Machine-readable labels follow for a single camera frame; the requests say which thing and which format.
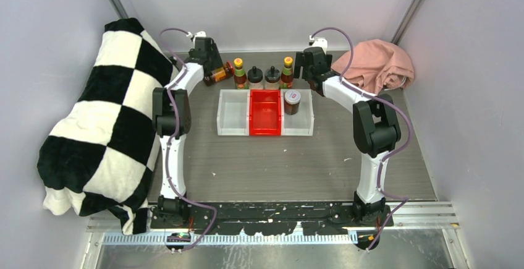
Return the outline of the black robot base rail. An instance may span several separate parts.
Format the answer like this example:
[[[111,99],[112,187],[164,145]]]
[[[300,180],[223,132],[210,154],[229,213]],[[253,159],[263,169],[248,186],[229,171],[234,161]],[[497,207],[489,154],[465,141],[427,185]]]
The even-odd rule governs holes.
[[[306,236],[342,235],[350,228],[376,232],[391,212],[363,214],[352,202],[205,202],[199,206],[181,200],[160,200],[151,207],[151,228],[209,229],[210,235],[289,235],[302,230]]]

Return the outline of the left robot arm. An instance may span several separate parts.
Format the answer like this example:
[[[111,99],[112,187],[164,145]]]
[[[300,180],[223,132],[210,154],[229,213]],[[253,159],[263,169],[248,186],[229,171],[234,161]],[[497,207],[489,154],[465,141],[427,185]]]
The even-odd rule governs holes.
[[[180,60],[179,72],[163,88],[153,91],[153,127],[159,136],[162,156],[162,185],[153,217],[161,223],[183,228],[189,221],[191,201],[186,198],[184,148],[192,125],[189,95],[212,72],[222,67],[213,38],[198,32],[192,36],[188,58]]]

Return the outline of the white lid brown sauce jar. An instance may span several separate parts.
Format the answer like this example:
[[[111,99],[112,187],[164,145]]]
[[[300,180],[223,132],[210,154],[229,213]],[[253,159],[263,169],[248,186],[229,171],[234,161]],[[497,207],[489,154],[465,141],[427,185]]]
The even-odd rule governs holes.
[[[297,114],[301,99],[302,96],[298,90],[287,90],[284,94],[284,112],[288,115]]]

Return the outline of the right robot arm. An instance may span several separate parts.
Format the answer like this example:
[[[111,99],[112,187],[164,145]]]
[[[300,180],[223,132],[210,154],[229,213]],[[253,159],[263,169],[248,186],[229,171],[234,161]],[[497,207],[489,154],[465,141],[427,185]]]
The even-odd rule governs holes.
[[[361,171],[349,218],[370,225],[386,209],[384,174],[389,154],[401,138],[397,114],[388,95],[376,96],[349,83],[331,69],[332,55],[319,46],[299,51],[293,75],[321,96],[352,114],[353,140],[361,152]]]

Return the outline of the red lid chili sauce jar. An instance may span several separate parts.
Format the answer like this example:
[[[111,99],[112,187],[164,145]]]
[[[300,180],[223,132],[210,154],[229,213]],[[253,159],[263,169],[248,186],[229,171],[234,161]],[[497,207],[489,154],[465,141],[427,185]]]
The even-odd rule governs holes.
[[[225,79],[229,79],[233,77],[233,75],[234,68],[232,67],[232,64],[227,61],[223,66],[211,71],[209,74],[205,74],[203,82],[206,86],[211,86]]]

